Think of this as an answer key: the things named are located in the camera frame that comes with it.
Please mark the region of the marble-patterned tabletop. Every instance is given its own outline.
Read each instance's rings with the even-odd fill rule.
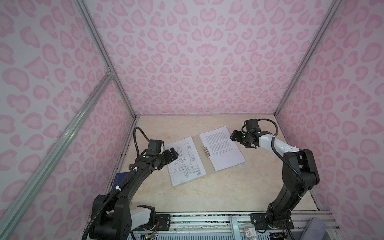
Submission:
[[[138,126],[150,139],[163,140],[165,144],[196,136],[222,126],[230,133],[240,130],[243,122],[253,118],[269,118],[273,115],[202,115],[202,116],[141,116]],[[260,121],[262,131],[275,132],[267,121]],[[278,139],[285,141],[279,129]],[[147,147],[147,141],[137,131],[139,150]],[[283,163],[272,153],[262,148],[244,148],[236,143],[246,159],[245,163],[214,174],[198,178],[180,186],[172,187],[168,168],[154,171],[140,186],[132,200],[137,205],[154,206],[157,212],[213,212],[213,211],[262,211],[273,201],[282,185]],[[121,172],[129,171],[136,151],[133,140]],[[307,192],[294,210],[317,210]]]

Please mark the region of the metal clip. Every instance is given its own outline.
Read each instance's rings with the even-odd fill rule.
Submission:
[[[209,153],[208,148],[206,148],[206,147],[204,147],[204,146],[201,146],[201,147],[203,148],[204,153],[205,153],[205,155],[207,156],[207,158],[209,158],[209,156],[211,156],[211,154]]]

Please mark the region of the paper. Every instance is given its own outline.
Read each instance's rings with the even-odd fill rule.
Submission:
[[[245,162],[235,142],[229,138],[230,134],[226,126],[216,130],[200,133],[201,142],[208,149],[215,171]]]
[[[207,174],[192,137],[187,137],[183,140],[165,145],[165,149],[170,149],[171,147],[179,153],[179,157],[168,164],[172,186],[191,181]]]

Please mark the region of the gray towel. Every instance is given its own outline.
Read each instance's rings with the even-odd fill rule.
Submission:
[[[308,222],[300,240],[322,240],[326,231],[327,226],[325,223],[321,219],[314,217]]]

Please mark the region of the open folder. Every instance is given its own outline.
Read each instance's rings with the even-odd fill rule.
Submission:
[[[165,145],[173,147],[179,157],[168,164],[172,186],[210,175],[245,162],[237,145],[230,140],[227,127],[201,133]]]

